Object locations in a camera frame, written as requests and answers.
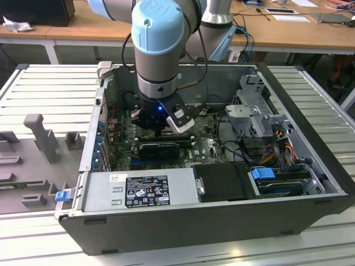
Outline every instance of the motherboard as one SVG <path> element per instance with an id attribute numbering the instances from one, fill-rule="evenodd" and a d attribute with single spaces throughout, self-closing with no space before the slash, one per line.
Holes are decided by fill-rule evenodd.
<path id="1" fill-rule="evenodd" d="M 113 170 L 149 170 L 164 168 L 188 168 L 195 164 L 227 162 L 224 148 L 216 139 L 217 113 L 204 113 L 195 119 L 195 126 L 182 135 L 175 135 L 167 127 L 161 136 L 153 130 L 144 130 L 130 121 L 130 112 L 122 112 L 110 124 L 113 148 Z M 154 150 L 155 156 L 143 156 L 143 149 Z"/>

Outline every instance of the smartphone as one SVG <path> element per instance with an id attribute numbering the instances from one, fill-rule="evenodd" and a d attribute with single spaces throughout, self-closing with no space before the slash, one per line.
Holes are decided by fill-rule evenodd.
<path id="1" fill-rule="evenodd" d="M 278 9 L 278 8 L 264 8 L 269 13 L 274 14 L 298 14 L 295 10 L 292 9 Z"/>

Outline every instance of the blue cable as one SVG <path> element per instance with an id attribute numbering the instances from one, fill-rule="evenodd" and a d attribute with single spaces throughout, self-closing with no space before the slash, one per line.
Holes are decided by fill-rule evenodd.
<path id="1" fill-rule="evenodd" d="M 249 61 L 249 57 L 250 57 L 250 54 L 251 54 L 251 37 L 250 35 L 248 34 L 248 32 L 246 32 L 245 30 L 243 30 L 242 28 L 240 27 L 237 27 L 241 32 L 244 33 L 244 35 L 248 38 L 248 42 L 249 42 L 249 51 L 248 51 L 248 55 L 247 57 L 245 58 L 244 62 L 248 62 Z"/>

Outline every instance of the yellow wire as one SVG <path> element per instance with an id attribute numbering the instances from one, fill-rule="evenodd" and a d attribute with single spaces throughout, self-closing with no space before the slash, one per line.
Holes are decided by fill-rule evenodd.
<path id="1" fill-rule="evenodd" d="M 288 145 L 286 145 L 286 148 L 289 149 L 289 151 L 290 151 L 290 159 L 291 159 L 291 162 L 293 162 L 293 159 L 292 159 L 292 151 L 293 151 L 293 148 L 290 147 L 290 146 L 288 146 Z"/>
<path id="2" fill-rule="evenodd" d="M 274 152 L 272 155 L 270 155 L 268 158 L 266 158 L 265 160 L 263 160 L 260 164 L 263 165 L 264 163 L 269 162 L 270 160 L 272 160 L 273 158 L 275 158 L 276 153 Z"/>

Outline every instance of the paper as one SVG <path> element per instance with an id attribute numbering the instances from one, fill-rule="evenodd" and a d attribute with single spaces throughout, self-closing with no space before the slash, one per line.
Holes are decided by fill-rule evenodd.
<path id="1" fill-rule="evenodd" d="M 284 15 L 272 15 L 278 21 L 296 21 L 296 22 L 310 22 L 305 17 L 299 16 L 284 16 Z"/>
<path id="2" fill-rule="evenodd" d="M 299 7 L 318 7 L 308 0 L 292 0 L 292 2 L 298 5 Z"/>
<path id="3" fill-rule="evenodd" d="M 31 27 L 31 25 L 27 22 L 15 22 L 15 21 L 10 21 L 9 19 L 7 19 L 5 16 L 4 18 L 4 23 L 2 23 L 2 25 L 7 29 L 10 30 L 11 32 L 22 32 L 22 31 L 26 31 L 26 30 L 31 30 L 33 29 Z"/>

